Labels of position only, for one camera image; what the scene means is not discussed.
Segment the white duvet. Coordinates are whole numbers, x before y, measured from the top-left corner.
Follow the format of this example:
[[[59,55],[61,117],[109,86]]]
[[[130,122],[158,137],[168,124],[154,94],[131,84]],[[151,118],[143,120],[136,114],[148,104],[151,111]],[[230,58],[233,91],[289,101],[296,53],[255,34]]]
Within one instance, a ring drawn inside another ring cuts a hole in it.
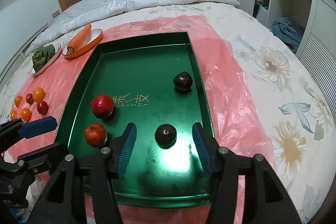
[[[26,55],[70,31],[111,16],[149,7],[200,2],[225,3],[236,8],[240,7],[237,0],[82,0],[64,10],[49,28],[40,33],[30,44]]]

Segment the white oval plate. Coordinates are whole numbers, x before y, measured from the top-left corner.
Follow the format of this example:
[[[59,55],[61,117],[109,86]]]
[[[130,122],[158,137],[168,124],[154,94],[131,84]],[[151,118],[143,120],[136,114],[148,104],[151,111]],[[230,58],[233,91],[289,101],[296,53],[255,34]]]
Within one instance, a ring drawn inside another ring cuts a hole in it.
[[[40,71],[38,71],[37,73],[34,71],[34,69],[31,69],[31,75],[33,77],[38,77],[39,75],[41,75],[42,73],[44,73],[46,71],[47,68],[49,68],[59,57],[60,53],[61,53],[61,49],[62,46],[60,44],[56,44],[53,45],[55,47],[55,55],[51,58],[51,60],[44,66],[42,67],[42,69]]]

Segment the orange oval dish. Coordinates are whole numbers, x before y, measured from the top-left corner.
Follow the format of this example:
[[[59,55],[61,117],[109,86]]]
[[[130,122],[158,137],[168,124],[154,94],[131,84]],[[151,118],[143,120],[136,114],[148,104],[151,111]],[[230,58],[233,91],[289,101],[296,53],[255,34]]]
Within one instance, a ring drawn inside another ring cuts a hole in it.
[[[86,41],[83,43],[82,47],[79,48],[77,51],[67,55],[67,47],[64,47],[64,50],[62,51],[62,55],[65,59],[75,59],[78,58],[85,53],[92,50],[94,47],[98,45],[98,43],[101,42],[103,38],[103,32],[102,29],[93,29],[91,30],[90,34],[88,35]]]

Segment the orange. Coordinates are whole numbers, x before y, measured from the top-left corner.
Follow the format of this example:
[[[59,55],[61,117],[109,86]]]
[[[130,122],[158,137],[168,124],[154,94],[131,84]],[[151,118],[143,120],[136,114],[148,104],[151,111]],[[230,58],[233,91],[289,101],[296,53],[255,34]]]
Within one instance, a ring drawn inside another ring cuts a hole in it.
[[[16,97],[14,98],[14,104],[15,104],[16,107],[19,107],[19,105],[20,105],[21,102],[22,102],[22,99],[23,99],[22,96],[16,96]]]
[[[17,118],[17,112],[16,111],[11,111],[10,113],[10,120],[14,120]]]
[[[41,102],[44,99],[45,95],[46,93],[41,87],[37,87],[33,90],[33,100],[36,103]]]
[[[31,111],[29,108],[27,107],[24,107],[22,108],[21,110],[21,118],[24,120],[24,121],[29,121],[31,119]]]

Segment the dark purple plum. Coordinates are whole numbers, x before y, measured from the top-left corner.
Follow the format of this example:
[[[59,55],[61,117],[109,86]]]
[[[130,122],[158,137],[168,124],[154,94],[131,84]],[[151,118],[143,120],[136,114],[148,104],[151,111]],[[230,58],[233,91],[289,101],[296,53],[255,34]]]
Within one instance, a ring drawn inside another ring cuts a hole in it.
[[[177,139],[177,130],[171,124],[162,124],[156,129],[154,138],[160,147],[169,148]]]
[[[193,79],[187,72],[182,72],[173,78],[173,84],[177,89],[189,90],[192,87]]]

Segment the carrot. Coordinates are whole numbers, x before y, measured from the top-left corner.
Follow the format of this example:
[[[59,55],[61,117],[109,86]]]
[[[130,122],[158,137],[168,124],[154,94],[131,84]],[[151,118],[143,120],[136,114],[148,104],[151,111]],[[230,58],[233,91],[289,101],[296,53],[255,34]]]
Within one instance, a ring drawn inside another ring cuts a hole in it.
[[[67,44],[66,55],[70,55],[77,51],[86,41],[91,31],[91,24],[86,25],[76,36],[74,36]]]

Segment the bright red apple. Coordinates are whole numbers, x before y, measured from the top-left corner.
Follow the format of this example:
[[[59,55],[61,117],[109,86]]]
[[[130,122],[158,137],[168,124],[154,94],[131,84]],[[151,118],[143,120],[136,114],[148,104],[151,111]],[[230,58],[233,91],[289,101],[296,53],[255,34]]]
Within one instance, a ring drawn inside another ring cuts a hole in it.
[[[92,113],[96,118],[105,119],[112,114],[114,102],[110,96],[106,94],[100,94],[93,99],[91,108]]]

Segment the blue folded towel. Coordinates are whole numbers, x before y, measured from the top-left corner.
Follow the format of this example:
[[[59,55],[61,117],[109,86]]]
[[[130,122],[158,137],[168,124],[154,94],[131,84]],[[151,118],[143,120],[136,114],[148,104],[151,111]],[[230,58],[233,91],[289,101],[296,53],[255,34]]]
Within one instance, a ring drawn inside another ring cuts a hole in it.
[[[296,53],[305,32],[305,27],[300,26],[288,17],[281,17],[273,22],[271,32],[293,53]]]

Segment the green leafy vegetable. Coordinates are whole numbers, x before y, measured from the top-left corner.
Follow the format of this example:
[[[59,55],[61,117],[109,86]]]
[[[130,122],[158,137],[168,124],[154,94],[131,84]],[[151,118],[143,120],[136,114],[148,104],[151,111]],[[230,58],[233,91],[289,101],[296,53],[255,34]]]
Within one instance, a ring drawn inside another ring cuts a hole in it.
[[[32,56],[33,69],[37,73],[44,67],[51,58],[55,55],[55,47],[51,44],[49,46],[39,47]]]

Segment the dull red apple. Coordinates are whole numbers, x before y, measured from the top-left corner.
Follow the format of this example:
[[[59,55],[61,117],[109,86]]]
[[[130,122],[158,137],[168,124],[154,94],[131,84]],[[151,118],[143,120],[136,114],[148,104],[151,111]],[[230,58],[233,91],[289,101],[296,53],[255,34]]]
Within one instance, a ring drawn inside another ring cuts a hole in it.
[[[34,98],[33,98],[33,94],[32,93],[29,93],[29,94],[26,95],[26,102],[29,105],[32,105],[34,103]]]
[[[94,122],[85,128],[84,137],[90,146],[100,148],[105,144],[108,136],[105,127]]]

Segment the green rectangular tray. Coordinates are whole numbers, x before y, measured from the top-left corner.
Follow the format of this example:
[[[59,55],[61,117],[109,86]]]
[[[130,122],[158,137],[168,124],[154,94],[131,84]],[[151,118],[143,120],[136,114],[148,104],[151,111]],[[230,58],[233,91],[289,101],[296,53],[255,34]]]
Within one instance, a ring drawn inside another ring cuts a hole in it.
[[[193,79],[189,90],[173,84],[182,72]],[[114,102],[112,116],[101,121],[110,139],[120,136],[129,123],[137,127],[126,173],[113,181],[117,202],[158,208],[209,204],[209,178],[203,172],[192,127],[199,122],[209,135],[213,127],[187,32],[134,36],[96,46],[72,88],[55,136],[78,158],[96,153],[86,143],[84,130],[97,121],[91,103],[100,94]],[[162,124],[177,130],[169,148],[160,147],[154,138]]]

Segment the white radiator cover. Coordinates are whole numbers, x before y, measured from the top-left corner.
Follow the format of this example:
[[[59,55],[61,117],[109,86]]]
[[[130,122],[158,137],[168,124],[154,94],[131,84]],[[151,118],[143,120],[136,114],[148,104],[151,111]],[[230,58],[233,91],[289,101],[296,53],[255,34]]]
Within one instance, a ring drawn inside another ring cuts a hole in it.
[[[4,88],[5,84],[8,82],[8,80],[11,78],[11,76],[15,73],[15,71],[20,67],[23,61],[25,61],[25,54],[31,45],[31,43],[36,39],[36,37],[42,33],[46,28],[48,27],[48,24],[43,25],[40,29],[37,30],[31,36],[13,55],[13,57],[10,59],[10,61],[7,63],[3,71],[1,72],[1,82],[0,82],[0,88],[1,90]]]

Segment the floral bed sheet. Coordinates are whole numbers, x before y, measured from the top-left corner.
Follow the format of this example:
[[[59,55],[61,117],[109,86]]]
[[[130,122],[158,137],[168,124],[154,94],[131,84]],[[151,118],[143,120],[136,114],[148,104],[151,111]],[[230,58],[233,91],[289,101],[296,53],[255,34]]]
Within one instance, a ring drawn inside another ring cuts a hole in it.
[[[266,158],[302,222],[312,223],[335,175],[335,123],[321,89],[281,40],[246,12],[215,2],[149,7],[89,24],[106,31],[120,24],[181,15],[205,16],[220,38],[228,39],[270,140],[273,157]],[[82,28],[52,42],[65,44]]]

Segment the small red apple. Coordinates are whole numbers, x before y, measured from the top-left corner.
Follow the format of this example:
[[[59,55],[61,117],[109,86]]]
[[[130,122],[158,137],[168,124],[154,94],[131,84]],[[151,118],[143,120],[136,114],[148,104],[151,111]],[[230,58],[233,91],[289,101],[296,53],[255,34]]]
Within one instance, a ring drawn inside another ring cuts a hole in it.
[[[49,105],[46,101],[42,100],[37,103],[37,111],[41,115],[46,115],[49,110]]]

